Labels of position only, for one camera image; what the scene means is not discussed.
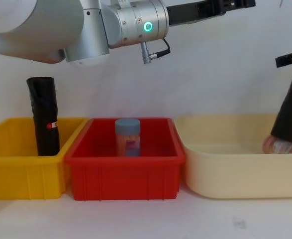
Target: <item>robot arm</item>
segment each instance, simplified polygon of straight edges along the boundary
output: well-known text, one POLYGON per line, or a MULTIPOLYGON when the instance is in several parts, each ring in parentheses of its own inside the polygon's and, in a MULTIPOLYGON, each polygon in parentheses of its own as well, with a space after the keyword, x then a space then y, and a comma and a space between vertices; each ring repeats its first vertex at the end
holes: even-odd
POLYGON ((170 26, 255 6, 255 0, 204 0, 166 7, 162 0, 0 0, 0 54, 45 63, 91 65, 109 49, 141 44, 144 63, 170 53, 170 26), (149 54, 147 42, 168 49, 149 54))

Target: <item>jar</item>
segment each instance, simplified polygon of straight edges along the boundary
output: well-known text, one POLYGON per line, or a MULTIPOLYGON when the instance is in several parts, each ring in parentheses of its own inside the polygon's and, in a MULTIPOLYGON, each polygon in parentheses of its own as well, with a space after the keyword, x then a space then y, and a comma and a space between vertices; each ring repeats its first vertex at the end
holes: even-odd
POLYGON ((119 119, 115 123, 117 155, 140 156, 140 121, 119 119))
POLYGON ((292 153, 292 143, 269 136, 264 141, 263 152, 265 154, 289 154, 292 153))

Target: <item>blue lid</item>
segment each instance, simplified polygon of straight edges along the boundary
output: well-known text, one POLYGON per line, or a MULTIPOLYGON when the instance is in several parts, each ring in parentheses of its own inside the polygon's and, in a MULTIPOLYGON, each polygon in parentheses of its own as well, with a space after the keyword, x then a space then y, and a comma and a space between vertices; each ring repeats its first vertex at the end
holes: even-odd
POLYGON ((140 121, 138 119, 119 119, 115 123, 116 134, 123 136, 140 134, 140 121))

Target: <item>white table surface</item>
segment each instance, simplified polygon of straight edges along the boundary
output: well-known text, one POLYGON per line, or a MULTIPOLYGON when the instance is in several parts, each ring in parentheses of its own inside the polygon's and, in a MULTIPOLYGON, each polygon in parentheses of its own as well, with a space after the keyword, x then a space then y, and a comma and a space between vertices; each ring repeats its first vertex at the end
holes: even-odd
POLYGON ((292 200, 0 201, 0 239, 292 239, 292 200))

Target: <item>plastic bin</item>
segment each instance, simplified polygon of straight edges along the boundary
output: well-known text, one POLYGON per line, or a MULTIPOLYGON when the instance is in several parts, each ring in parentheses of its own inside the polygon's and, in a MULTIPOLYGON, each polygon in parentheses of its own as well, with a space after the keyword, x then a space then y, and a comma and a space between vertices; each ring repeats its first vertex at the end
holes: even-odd
POLYGON ((63 157, 87 119, 59 119, 61 151, 38 157, 33 119, 0 124, 0 199, 56 199, 69 182, 63 157))
POLYGON ((173 121, 140 119, 141 156, 117 157, 116 120, 91 120, 67 154, 74 199, 175 199, 185 155, 173 121))
POLYGON ((175 120, 186 184, 213 199, 292 198, 292 154, 262 153, 276 115, 207 115, 175 120))

